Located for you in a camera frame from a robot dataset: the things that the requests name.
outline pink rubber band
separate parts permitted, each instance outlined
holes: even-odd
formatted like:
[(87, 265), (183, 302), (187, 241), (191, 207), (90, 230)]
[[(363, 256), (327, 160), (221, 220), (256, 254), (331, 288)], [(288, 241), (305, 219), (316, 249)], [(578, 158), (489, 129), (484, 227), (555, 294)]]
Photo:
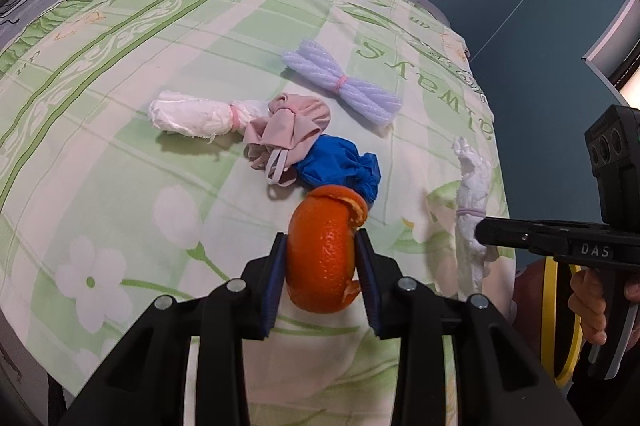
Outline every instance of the pink rubber band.
[(231, 131), (235, 132), (240, 128), (240, 115), (238, 114), (238, 107), (234, 104), (229, 105), (231, 110)]
[(337, 94), (338, 92), (340, 92), (340, 88), (342, 87), (342, 84), (348, 79), (347, 76), (343, 76), (341, 77), (337, 83), (335, 83), (334, 86), (334, 94)]

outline bed sheet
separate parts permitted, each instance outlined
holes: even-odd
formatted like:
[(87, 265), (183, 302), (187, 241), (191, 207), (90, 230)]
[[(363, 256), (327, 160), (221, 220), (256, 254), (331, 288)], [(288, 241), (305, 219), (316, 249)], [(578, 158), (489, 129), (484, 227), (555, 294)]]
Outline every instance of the bed sheet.
[[(401, 96), (393, 126), (372, 128), (289, 74), (280, 55), (303, 38)], [(378, 156), (374, 248), (440, 294), (457, 289), (454, 139), (491, 159), (488, 213), (508, 214), (493, 116), (464, 41), (407, 0), (61, 0), (0, 54), (0, 307), (72, 393), (159, 294), (206, 295), (267, 254), (304, 196), (268, 192), (238, 135), (209, 143), (155, 130), (146, 108), (164, 89), (323, 97), (327, 133)], [(484, 292), (505, 314), (513, 281), (514, 253), (501, 249)], [(244, 349), (252, 424), (388, 424), (399, 343), (373, 336), (360, 297), (318, 315), (284, 291), (268, 340)]]

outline white flower pattern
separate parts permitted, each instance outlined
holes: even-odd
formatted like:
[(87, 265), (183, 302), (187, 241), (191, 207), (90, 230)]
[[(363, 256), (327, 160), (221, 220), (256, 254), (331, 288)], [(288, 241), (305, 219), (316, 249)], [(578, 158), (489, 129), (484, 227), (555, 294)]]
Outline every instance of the white flower pattern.
[(202, 232), (202, 219), (193, 197), (182, 186), (170, 186), (158, 193), (154, 222), (174, 246), (194, 249)]
[(133, 313), (129, 296), (120, 286), (127, 262), (116, 249), (95, 250), (86, 236), (78, 236), (69, 247), (70, 263), (56, 271), (56, 286), (76, 300), (78, 321), (95, 334), (105, 318), (124, 324)]
[(106, 340), (102, 344), (102, 348), (100, 350), (100, 357), (96, 356), (92, 351), (87, 350), (86, 348), (81, 348), (78, 353), (76, 353), (76, 364), (78, 368), (80, 368), (80, 372), (85, 379), (89, 379), (92, 373), (95, 372), (95, 369), (98, 368), (100, 362), (107, 357), (111, 349), (116, 346), (116, 340)]

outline white cloth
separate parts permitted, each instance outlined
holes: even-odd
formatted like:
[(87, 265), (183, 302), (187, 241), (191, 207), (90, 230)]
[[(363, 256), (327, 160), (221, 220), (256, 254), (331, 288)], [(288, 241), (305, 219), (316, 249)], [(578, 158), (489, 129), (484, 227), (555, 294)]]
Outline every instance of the white cloth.
[(476, 240), (476, 226), (486, 215), (493, 167), (461, 137), (453, 143), (460, 161), (462, 180), (456, 195), (456, 260), (458, 261), (458, 299), (466, 301), (482, 292), (482, 279), (489, 275), (488, 262), (498, 259), (494, 246), (485, 247)]
[(213, 139), (232, 130), (244, 133), (252, 119), (269, 115), (269, 105), (267, 101), (213, 101), (165, 90), (151, 102), (147, 114), (159, 130)]

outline white elastic strap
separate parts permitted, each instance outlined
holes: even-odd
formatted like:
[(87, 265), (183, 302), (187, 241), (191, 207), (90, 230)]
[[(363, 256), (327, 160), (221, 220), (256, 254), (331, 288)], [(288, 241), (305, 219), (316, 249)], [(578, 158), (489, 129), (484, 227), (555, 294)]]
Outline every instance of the white elastic strap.
[[(280, 184), (280, 178), (284, 173), (284, 165), (287, 162), (288, 153), (289, 153), (289, 150), (283, 150), (281, 148), (275, 149), (271, 152), (271, 155), (269, 155), (269, 160), (267, 161), (267, 166), (265, 168), (267, 184), (269, 185), (278, 184), (279, 186), (289, 186), (289, 184), (293, 184), (294, 182), (293, 180), (286, 182), (284, 184)], [(270, 176), (270, 171), (271, 171), (271, 168), (273, 168), (274, 163), (275, 163), (275, 169), (273, 171), (273, 175)]]

